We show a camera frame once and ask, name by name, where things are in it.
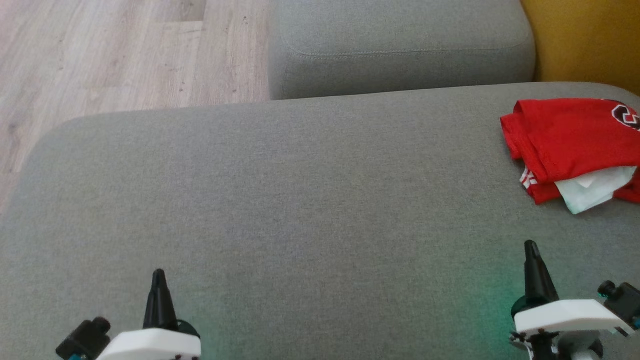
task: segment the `gray sofa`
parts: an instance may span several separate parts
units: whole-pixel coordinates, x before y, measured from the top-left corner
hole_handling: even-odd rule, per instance
[[[272,99],[531,81],[519,0],[275,0]]]
[[[139,111],[38,143],[0,224],[0,356],[54,359],[79,321],[141,326],[164,268],[202,359],[525,359],[508,343],[538,242],[562,298],[640,284],[638,208],[535,206],[499,117],[522,83]],[[637,339],[605,336],[608,360]]]

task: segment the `folded red shirt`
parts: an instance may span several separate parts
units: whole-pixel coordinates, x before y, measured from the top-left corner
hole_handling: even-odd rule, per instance
[[[555,181],[609,167],[640,167],[640,117],[605,99],[519,100],[500,118],[513,159],[523,159],[520,182],[536,204],[560,197]],[[640,170],[614,196],[640,202]]]

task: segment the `red cloth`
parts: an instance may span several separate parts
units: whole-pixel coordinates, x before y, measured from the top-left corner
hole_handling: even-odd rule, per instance
[[[536,204],[560,197],[555,181],[609,167],[640,167],[640,117],[614,100],[519,100],[500,118],[520,182]],[[640,170],[614,196],[640,202]]]

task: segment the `gray fabric surface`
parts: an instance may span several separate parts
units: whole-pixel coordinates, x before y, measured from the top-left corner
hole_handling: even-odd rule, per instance
[[[54,359],[81,320],[141,326],[166,270],[203,359],[525,359],[523,242],[562,298],[640,284],[637,205],[535,206],[499,117],[533,83],[74,120],[38,143],[0,225],[0,356]],[[633,359],[637,338],[604,338]]]
[[[530,81],[519,0],[277,0],[272,99]]]

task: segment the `gray cushion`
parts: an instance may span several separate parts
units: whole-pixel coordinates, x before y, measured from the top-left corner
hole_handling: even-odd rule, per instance
[[[141,326],[166,270],[203,359],[525,359],[536,240],[563,298],[640,284],[635,204],[535,206],[499,117],[531,83],[99,115],[51,131],[0,225],[0,356],[53,359],[82,319]],[[608,337],[608,359],[637,339]]]
[[[519,0],[276,0],[272,99],[530,81]]]

